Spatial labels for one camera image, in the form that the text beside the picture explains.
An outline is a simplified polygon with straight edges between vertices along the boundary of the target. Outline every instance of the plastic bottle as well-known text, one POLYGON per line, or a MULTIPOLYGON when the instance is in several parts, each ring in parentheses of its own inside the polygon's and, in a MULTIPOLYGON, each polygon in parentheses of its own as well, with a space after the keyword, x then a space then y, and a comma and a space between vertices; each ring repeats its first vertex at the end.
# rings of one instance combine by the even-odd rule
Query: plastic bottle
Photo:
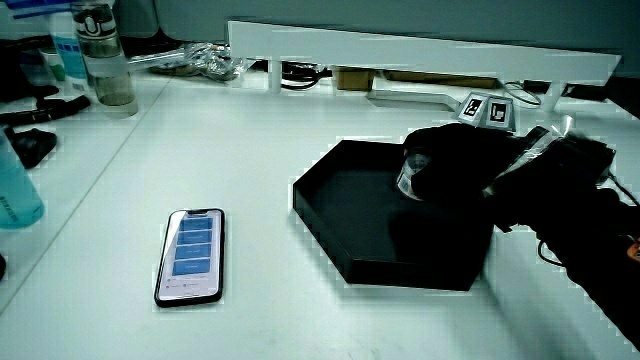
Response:
POLYGON ((71 12, 50 14, 48 20, 51 39, 64 64, 65 90, 86 93, 89 91, 87 70, 80 52, 80 43, 76 37, 71 12))
POLYGON ((29 226, 42 217, 44 204, 0 128, 0 228, 29 226))
POLYGON ((108 115, 134 115, 138 112, 138 103, 111 8, 108 4, 79 3, 73 4, 71 9, 98 101, 107 107, 108 115))

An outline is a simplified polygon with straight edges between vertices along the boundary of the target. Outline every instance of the gray wall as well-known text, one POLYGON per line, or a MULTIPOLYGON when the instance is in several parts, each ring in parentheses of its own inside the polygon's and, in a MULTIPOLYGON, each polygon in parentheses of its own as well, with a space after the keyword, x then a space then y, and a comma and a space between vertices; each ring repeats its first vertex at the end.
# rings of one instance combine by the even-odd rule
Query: gray wall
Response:
POLYGON ((640 78, 638 0, 155 2, 160 27, 178 40, 224 42, 228 20, 247 20, 620 54, 616 75, 640 78))
MULTIPOLYGON (((120 35, 147 38, 160 29, 153 0, 118 0, 113 10, 120 35)), ((44 17, 14 20, 11 11, 0 0, 0 39, 16 40, 48 33, 44 17)))

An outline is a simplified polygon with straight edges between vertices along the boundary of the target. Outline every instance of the cardboard box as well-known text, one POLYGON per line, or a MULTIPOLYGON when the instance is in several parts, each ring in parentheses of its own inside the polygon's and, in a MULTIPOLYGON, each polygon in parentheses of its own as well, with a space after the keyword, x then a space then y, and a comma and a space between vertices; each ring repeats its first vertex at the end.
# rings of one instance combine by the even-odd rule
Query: cardboard box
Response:
POLYGON ((373 87, 375 70, 349 67, 336 67, 333 77, 338 90, 370 91, 373 87))
POLYGON ((494 78, 478 76, 446 75, 392 70, 385 70, 383 71, 383 74, 387 80, 393 81, 422 82, 429 84, 465 86, 481 89, 495 89, 497 84, 497 80, 494 78))

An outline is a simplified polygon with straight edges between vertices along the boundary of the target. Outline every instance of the blue bottle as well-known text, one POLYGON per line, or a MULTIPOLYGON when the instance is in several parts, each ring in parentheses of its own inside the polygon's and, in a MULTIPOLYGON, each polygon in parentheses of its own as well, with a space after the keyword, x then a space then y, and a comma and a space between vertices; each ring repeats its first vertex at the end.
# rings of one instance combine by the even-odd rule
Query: blue bottle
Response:
POLYGON ((0 127, 0 228, 29 226, 43 213, 44 204, 0 127))

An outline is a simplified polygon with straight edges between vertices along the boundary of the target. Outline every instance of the water bottle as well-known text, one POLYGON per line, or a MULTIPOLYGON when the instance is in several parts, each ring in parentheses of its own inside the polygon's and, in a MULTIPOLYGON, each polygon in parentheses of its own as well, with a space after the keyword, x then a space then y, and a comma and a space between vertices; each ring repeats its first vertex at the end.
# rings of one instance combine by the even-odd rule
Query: water bottle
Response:
POLYGON ((73 4, 71 10, 98 101, 106 106, 108 115, 134 115, 138 112, 138 103, 111 8, 103 3, 78 3, 73 4))
POLYGON ((29 226, 42 217, 44 204, 0 128, 0 228, 29 226))

